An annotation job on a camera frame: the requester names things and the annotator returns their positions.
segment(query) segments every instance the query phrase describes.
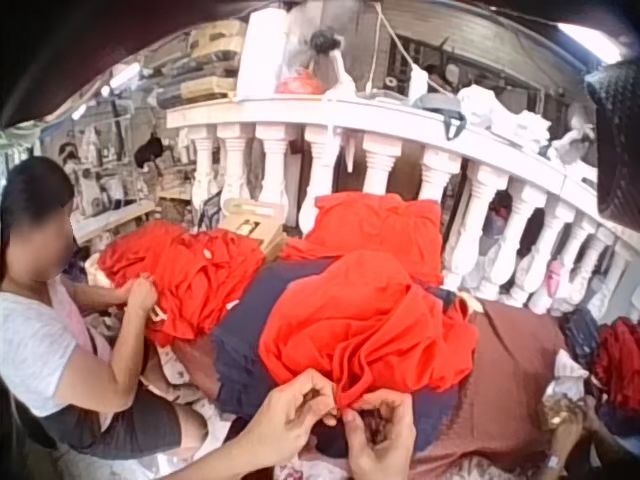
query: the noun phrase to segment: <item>red cloth pile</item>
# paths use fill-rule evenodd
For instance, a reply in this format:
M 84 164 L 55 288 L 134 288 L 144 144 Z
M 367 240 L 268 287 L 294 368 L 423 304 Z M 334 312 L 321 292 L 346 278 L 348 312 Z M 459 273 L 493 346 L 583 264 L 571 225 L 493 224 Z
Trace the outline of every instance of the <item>red cloth pile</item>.
M 393 255 L 358 251 L 289 285 L 269 316 L 260 357 L 280 384 L 320 371 L 337 384 L 339 407 L 378 388 L 444 390 L 472 368 L 478 335 L 467 318 L 463 300 L 443 314 Z
M 640 326 L 620 317 L 600 328 L 594 375 L 613 405 L 640 413 Z
M 165 321 L 147 329 L 159 345 L 209 333 L 264 261 L 258 242 L 226 230 L 190 234 L 151 223 L 111 244 L 98 265 L 116 286 L 153 275 Z
M 316 200 L 318 216 L 304 240 L 291 239 L 289 260 L 342 256 L 356 250 L 391 253 L 412 277 L 441 285 L 440 205 L 398 195 L 341 192 Z

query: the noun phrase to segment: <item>baluster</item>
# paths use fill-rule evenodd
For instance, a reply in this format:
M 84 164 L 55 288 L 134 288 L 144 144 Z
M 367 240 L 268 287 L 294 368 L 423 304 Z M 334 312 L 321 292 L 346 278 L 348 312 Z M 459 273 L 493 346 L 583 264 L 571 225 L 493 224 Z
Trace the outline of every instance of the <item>baluster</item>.
M 422 157 L 422 186 L 418 198 L 440 203 L 449 179 L 460 171 L 460 162 L 458 155 L 426 147 Z
M 634 321 L 640 321 L 640 285 L 636 288 L 631 296 L 631 307 L 629 308 L 629 318 Z
M 556 298 L 562 298 L 568 293 L 566 290 L 568 289 L 569 273 L 576 261 L 576 255 L 578 255 L 580 245 L 582 245 L 584 240 L 587 238 L 587 235 L 595 233 L 596 226 L 596 221 L 583 213 L 580 213 L 571 225 L 571 233 L 569 234 L 567 243 L 565 243 L 562 251 L 560 252 L 560 256 L 558 257 L 558 261 L 563 268 L 560 275 L 560 286 L 558 287 Z M 552 302 L 553 298 L 547 291 L 546 282 L 543 281 L 542 285 L 540 285 L 538 290 L 536 290 L 531 297 L 531 300 L 529 300 L 529 310 L 541 315 L 549 310 Z
M 385 135 L 365 133 L 362 148 L 366 151 L 367 174 L 362 191 L 384 195 L 387 193 L 389 173 L 402 154 L 402 140 Z
M 569 295 L 565 299 L 553 302 L 552 310 L 554 313 L 569 312 L 580 304 L 587 292 L 589 280 L 593 275 L 593 270 L 596 268 L 600 254 L 606 247 L 613 245 L 615 239 L 615 235 L 608 228 L 598 227 L 595 235 L 589 240 L 587 250 L 576 268 L 573 281 L 569 287 Z
M 313 157 L 307 195 L 298 217 L 300 230 L 306 235 L 313 228 L 318 214 L 316 198 L 329 195 L 333 190 L 333 169 L 340 152 L 342 130 L 336 129 L 328 134 L 327 127 L 309 125 L 305 129 L 304 138 L 311 145 Z
M 575 215 L 575 209 L 558 197 L 549 198 L 544 208 L 544 225 L 540 236 L 529 255 L 518 265 L 516 283 L 508 295 L 501 297 L 503 303 L 521 307 L 529 295 L 542 285 L 560 229 L 565 223 L 573 221 Z
M 489 203 L 498 190 L 506 188 L 509 180 L 506 173 L 479 163 L 472 163 L 468 173 L 471 198 L 459 234 L 450 239 L 445 252 L 444 288 L 452 291 L 458 289 L 462 277 L 475 265 Z
M 228 198 L 251 198 L 247 188 L 244 168 L 247 140 L 253 137 L 254 126 L 248 123 L 222 123 L 218 125 L 218 137 L 224 140 L 224 187 L 221 201 Z
M 191 190 L 191 201 L 196 211 L 199 211 L 202 208 L 202 202 L 220 190 L 213 175 L 215 128 L 207 125 L 189 127 L 189 138 L 193 140 L 196 147 L 196 174 Z
M 290 124 L 259 123 L 256 137 L 264 145 L 264 179 L 260 201 L 284 206 L 289 211 L 289 199 L 284 184 L 284 161 L 289 142 L 296 137 L 297 126 Z
M 616 246 L 613 247 L 613 260 L 605 277 L 604 285 L 587 304 L 587 308 L 596 320 L 602 319 L 602 316 L 607 311 L 611 295 L 613 295 L 620 278 L 622 278 L 622 274 L 627 268 L 627 264 L 633 257 L 634 253 L 631 247 L 619 239 Z
M 500 295 L 500 285 L 505 283 L 516 266 L 516 252 L 520 238 L 533 211 L 544 205 L 546 192 L 520 180 L 512 180 L 509 193 L 513 198 L 511 215 L 507 220 L 504 234 L 487 254 L 486 270 L 480 286 L 474 292 L 480 298 L 496 300 Z

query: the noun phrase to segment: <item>white ledge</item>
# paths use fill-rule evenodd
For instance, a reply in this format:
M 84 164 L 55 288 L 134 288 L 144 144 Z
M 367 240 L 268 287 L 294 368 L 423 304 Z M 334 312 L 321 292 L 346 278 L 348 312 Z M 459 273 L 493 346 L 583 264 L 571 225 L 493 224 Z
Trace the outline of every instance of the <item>white ledge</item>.
M 155 208 L 156 206 L 152 201 L 142 200 L 120 210 L 110 210 L 96 217 L 83 218 L 72 223 L 73 235 L 76 237 L 78 244 L 82 245 L 101 233 L 145 215 L 155 210 Z
M 329 100 L 317 95 L 223 99 L 167 111 L 168 128 L 269 122 L 331 125 L 375 132 L 470 158 L 560 196 L 640 251 L 640 234 L 600 218 L 596 192 L 567 177 L 562 165 L 525 152 L 507 140 L 473 126 L 467 126 L 458 138 L 448 141 L 442 117 L 431 112 L 380 101 Z

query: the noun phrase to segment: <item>watch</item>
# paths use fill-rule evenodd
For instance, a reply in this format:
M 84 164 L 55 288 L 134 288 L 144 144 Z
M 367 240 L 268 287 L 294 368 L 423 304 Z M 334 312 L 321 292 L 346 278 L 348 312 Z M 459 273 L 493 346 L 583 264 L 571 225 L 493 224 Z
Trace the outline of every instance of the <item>watch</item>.
M 560 468 L 560 459 L 555 455 L 549 456 L 549 460 L 547 460 L 547 468 L 551 468 L 553 470 Z

